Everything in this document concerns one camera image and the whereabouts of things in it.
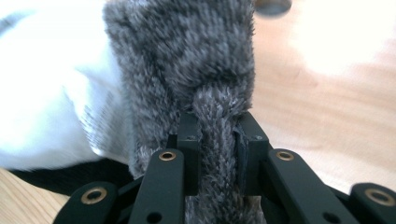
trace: gray fur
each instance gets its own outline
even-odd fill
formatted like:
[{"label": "gray fur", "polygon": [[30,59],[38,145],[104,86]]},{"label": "gray fur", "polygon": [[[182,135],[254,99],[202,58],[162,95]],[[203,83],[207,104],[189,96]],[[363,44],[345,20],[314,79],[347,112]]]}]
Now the gray fur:
[{"label": "gray fur", "polygon": [[187,223],[263,223],[259,199],[236,186],[233,129],[251,104],[253,5],[248,0],[110,2],[107,32],[123,72],[130,168],[175,133],[180,111],[199,120],[203,175]]}]

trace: black bracket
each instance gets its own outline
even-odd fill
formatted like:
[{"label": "black bracket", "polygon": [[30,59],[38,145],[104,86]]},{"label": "black bracket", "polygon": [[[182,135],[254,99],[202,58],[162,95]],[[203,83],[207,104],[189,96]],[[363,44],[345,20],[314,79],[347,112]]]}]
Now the black bracket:
[{"label": "black bracket", "polygon": [[[54,223],[184,223],[184,197],[198,192],[196,118],[184,114],[168,149],[151,156],[147,172],[121,189],[94,182],[78,189]],[[396,193],[372,183],[349,195],[326,186],[295,152],[273,149],[246,113],[235,128],[241,195],[261,195],[268,224],[396,223]]]}]

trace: wooden surface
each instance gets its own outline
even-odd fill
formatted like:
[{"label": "wooden surface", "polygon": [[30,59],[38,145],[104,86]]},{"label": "wooden surface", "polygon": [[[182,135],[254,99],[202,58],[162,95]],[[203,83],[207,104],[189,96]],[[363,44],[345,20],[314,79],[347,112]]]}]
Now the wooden surface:
[{"label": "wooden surface", "polygon": [[[299,0],[255,17],[252,114],[344,192],[396,190],[396,2]],[[0,171],[0,223],[51,223],[66,197]]]}]

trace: screw hole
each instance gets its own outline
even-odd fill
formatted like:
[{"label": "screw hole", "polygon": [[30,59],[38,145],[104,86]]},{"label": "screw hole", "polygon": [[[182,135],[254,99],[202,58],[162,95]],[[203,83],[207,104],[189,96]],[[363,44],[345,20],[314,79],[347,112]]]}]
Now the screw hole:
[{"label": "screw hole", "polygon": [[99,203],[107,196],[107,190],[102,187],[96,187],[87,190],[81,197],[81,202],[85,204]]},{"label": "screw hole", "polygon": [[99,198],[101,195],[102,195],[102,192],[100,192],[100,191],[94,191],[94,192],[89,193],[89,194],[87,195],[87,198],[88,198],[89,200],[95,200],[95,199]]},{"label": "screw hole", "polygon": [[163,219],[163,216],[161,216],[160,213],[150,213],[148,214],[147,217],[147,222],[148,223],[159,223]]},{"label": "screw hole", "polygon": [[330,223],[341,223],[340,218],[333,213],[323,213],[323,217]]},{"label": "screw hole", "polygon": [[262,137],[259,136],[259,135],[254,135],[254,136],[251,137],[251,139],[253,139],[253,140],[262,140]]},{"label": "screw hole", "polygon": [[374,201],[385,206],[394,206],[396,204],[395,199],[380,189],[367,189],[364,191],[366,196]]},{"label": "screw hole", "polygon": [[293,154],[286,151],[279,151],[276,153],[276,156],[280,158],[282,161],[292,161],[294,160]]},{"label": "screw hole", "polygon": [[160,154],[160,160],[162,161],[171,161],[176,157],[176,154],[174,152],[170,151],[165,151]]}]

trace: black plastic part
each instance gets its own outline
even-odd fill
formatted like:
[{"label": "black plastic part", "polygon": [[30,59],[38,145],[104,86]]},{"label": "black plastic part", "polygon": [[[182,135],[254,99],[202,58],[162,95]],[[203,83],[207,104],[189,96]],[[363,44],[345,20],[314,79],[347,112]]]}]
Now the black plastic part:
[{"label": "black plastic part", "polygon": [[264,166],[290,223],[359,223],[297,153],[271,150]]},{"label": "black plastic part", "polygon": [[119,189],[119,197],[113,209],[113,213],[118,217],[117,223],[128,223],[142,181],[143,176]]},{"label": "black plastic part", "polygon": [[265,196],[262,196],[262,211],[268,224],[289,224],[289,216],[285,212],[285,208]]},{"label": "black plastic part", "polygon": [[184,154],[185,158],[185,193],[186,195],[197,195],[201,175],[201,154],[197,118],[192,114],[182,113],[180,116],[177,149]]},{"label": "black plastic part", "polygon": [[291,0],[256,1],[255,12],[264,17],[280,17],[291,9]]},{"label": "black plastic part", "polygon": [[120,188],[134,180],[127,165],[109,159],[84,162],[55,170],[11,170],[10,172],[36,187],[68,196],[82,186],[95,181],[110,182]]},{"label": "black plastic part", "polygon": [[341,192],[338,189],[334,189],[332,187],[329,187],[329,189],[332,191],[332,193],[337,197],[338,200],[345,206],[349,206],[349,195],[345,194],[344,192]]},{"label": "black plastic part", "polygon": [[177,148],[177,134],[169,134],[166,148]]},{"label": "black plastic part", "polygon": [[[98,203],[85,204],[82,201],[83,195],[90,189],[103,188],[106,196]],[[92,182],[78,189],[54,220],[54,224],[105,224],[115,223],[117,217],[111,216],[113,205],[118,197],[118,189],[108,182]]]},{"label": "black plastic part", "polygon": [[260,163],[272,149],[267,135],[250,113],[244,114],[235,132],[238,152],[238,186],[241,195],[262,195]]},{"label": "black plastic part", "polygon": [[361,224],[396,223],[396,193],[373,183],[353,186],[349,197],[353,215]]},{"label": "black plastic part", "polygon": [[[160,159],[162,153],[169,152],[176,155],[172,160]],[[155,152],[143,177],[128,223],[184,223],[183,176],[183,153],[175,149]]]}]

